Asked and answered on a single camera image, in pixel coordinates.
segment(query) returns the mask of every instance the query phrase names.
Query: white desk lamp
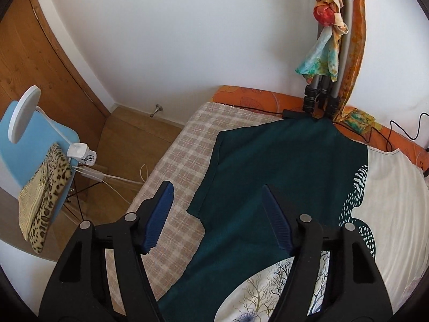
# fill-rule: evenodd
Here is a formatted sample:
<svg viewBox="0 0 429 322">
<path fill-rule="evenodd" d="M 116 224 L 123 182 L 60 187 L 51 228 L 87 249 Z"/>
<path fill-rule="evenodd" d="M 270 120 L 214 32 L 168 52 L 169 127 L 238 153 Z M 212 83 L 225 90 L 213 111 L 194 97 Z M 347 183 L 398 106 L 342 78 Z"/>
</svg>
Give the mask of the white desk lamp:
<svg viewBox="0 0 429 322">
<path fill-rule="evenodd" d="M 97 159 L 95 151 L 89 149 L 88 145 L 84 143 L 72 143 L 66 136 L 55 126 L 55 121 L 51 120 L 49 116 L 37 106 L 41 90 L 37 86 L 31 86 L 21 97 L 16 105 L 9 123 L 8 139 L 13 144 L 16 144 L 24 134 L 34 111 L 40 112 L 51 127 L 67 142 L 70 144 L 67 157 L 74 158 L 80 163 L 87 166 L 93 166 Z"/>
</svg>

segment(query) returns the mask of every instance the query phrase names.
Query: plaid blanket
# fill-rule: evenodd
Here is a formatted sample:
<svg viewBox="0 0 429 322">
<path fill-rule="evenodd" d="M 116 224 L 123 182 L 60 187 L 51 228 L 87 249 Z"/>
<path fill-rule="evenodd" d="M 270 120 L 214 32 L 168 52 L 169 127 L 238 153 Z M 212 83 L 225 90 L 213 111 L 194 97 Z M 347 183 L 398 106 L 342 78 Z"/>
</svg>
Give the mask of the plaid blanket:
<svg viewBox="0 0 429 322">
<path fill-rule="evenodd" d="M 189 119 L 183 131 L 158 162 L 135 197 L 128 212 L 134 212 L 143 200 L 153 197 L 163 180 L 174 185 L 174 201 L 158 244 L 142 255 L 155 298 L 161 298 L 182 276 L 204 236 L 199 219 L 186 213 L 209 167 L 217 134 L 223 130 L 262 125 L 280 120 L 219 103 L 205 103 Z M 110 294 L 117 310 L 123 310 L 117 284 L 113 251 L 106 250 Z"/>
</svg>

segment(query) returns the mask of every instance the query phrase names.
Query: leopard print fabric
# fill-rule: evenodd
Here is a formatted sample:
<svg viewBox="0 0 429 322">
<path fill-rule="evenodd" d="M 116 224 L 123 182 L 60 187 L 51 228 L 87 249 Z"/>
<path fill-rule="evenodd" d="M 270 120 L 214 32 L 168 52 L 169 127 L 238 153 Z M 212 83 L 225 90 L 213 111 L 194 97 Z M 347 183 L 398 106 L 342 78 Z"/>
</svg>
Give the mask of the leopard print fabric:
<svg viewBox="0 0 429 322">
<path fill-rule="evenodd" d="M 45 189 L 42 204 L 31 224 L 28 239 L 33 250 L 40 254 L 45 244 L 52 213 L 64 186 L 72 176 L 72 169 L 60 146 L 53 144 L 43 161 L 48 174 L 49 187 Z"/>
</svg>

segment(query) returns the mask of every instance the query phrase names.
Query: wooden door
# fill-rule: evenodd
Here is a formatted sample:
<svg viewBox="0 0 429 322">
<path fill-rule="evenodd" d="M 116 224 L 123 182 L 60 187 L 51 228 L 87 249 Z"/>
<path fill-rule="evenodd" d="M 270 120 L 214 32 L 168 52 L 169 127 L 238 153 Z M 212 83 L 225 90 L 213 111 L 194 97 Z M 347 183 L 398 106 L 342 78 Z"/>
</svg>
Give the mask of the wooden door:
<svg viewBox="0 0 429 322">
<path fill-rule="evenodd" d="M 106 117 L 55 53 L 30 0 L 14 0 L 0 22 L 0 117 L 32 85 L 42 90 L 39 106 L 97 149 Z"/>
</svg>

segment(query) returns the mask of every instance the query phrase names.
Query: light blue chair seat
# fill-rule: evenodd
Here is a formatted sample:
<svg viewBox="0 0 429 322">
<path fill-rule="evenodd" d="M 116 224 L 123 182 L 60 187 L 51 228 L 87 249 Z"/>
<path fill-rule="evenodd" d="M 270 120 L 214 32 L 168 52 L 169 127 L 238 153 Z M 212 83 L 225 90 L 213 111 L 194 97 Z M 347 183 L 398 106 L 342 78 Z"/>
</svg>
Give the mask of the light blue chair seat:
<svg viewBox="0 0 429 322">
<path fill-rule="evenodd" d="M 17 104 L 17 101 L 10 103 L 0 121 L 0 156 L 12 177 L 23 188 L 42 164 L 52 144 L 58 143 L 65 155 L 67 154 L 69 144 L 51 127 L 39 112 L 34 112 L 20 141 L 17 144 L 12 144 L 7 137 L 7 133 L 12 113 Z M 75 131 L 56 122 L 55 125 L 70 142 L 80 142 L 79 136 Z M 76 166 L 77 164 L 78 162 L 74 159 L 70 161 L 70 165 L 72 166 Z M 75 170 L 72 170 L 72 177 L 58 199 L 51 221 L 54 221 L 57 217 L 67 197 L 74 175 Z"/>
</svg>

